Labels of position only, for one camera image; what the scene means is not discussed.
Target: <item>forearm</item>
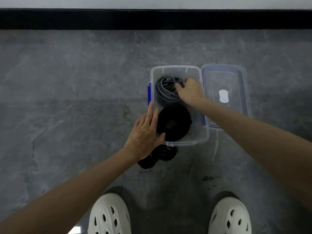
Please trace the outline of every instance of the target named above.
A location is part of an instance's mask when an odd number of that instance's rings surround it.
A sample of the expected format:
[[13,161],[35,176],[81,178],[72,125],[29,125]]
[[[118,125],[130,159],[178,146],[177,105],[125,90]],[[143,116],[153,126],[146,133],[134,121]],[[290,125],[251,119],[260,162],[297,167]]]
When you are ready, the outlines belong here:
[[1,233],[68,233],[105,188],[136,162],[129,151],[120,150],[5,219]]
[[312,197],[312,143],[205,98],[193,107],[228,133],[250,156],[300,196]]

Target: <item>transparent lid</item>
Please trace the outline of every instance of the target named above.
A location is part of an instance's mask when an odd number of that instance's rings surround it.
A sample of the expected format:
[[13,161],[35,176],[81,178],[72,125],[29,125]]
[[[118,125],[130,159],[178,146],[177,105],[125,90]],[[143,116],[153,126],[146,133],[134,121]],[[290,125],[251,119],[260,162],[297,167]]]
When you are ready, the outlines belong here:
[[[251,116],[247,73],[241,66],[205,64],[201,67],[206,98],[231,110]],[[220,127],[208,119],[211,129]]]

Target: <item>white wall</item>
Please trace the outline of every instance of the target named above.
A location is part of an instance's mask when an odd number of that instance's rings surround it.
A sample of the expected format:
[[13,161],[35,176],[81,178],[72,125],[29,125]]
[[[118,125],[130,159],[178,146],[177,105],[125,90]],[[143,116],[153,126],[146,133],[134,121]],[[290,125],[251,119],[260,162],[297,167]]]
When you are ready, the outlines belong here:
[[312,0],[0,0],[2,8],[312,9]]

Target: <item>person's left hand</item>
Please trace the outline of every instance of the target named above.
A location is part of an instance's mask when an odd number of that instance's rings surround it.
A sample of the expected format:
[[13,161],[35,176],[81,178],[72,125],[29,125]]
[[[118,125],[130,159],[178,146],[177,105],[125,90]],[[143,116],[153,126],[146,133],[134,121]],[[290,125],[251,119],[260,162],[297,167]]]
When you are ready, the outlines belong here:
[[135,122],[129,138],[124,146],[129,152],[133,153],[136,158],[142,160],[146,158],[154,148],[165,141],[165,133],[156,137],[156,127],[158,122],[158,108],[153,114],[154,102],[151,101],[147,113]]

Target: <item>hand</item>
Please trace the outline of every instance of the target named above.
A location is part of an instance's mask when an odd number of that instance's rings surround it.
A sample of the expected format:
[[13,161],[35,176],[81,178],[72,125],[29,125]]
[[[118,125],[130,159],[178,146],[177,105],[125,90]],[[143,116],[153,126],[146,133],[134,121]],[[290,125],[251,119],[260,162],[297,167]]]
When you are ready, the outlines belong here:
[[151,101],[147,113],[135,122],[124,146],[137,157],[138,161],[146,158],[154,148],[165,141],[165,133],[162,133],[158,138],[156,137],[158,108],[153,115],[153,105],[154,102]]
[[184,88],[180,84],[175,84],[179,97],[187,104],[193,106],[199,98],[205,98],[202,86],[192,78],[184,80]]

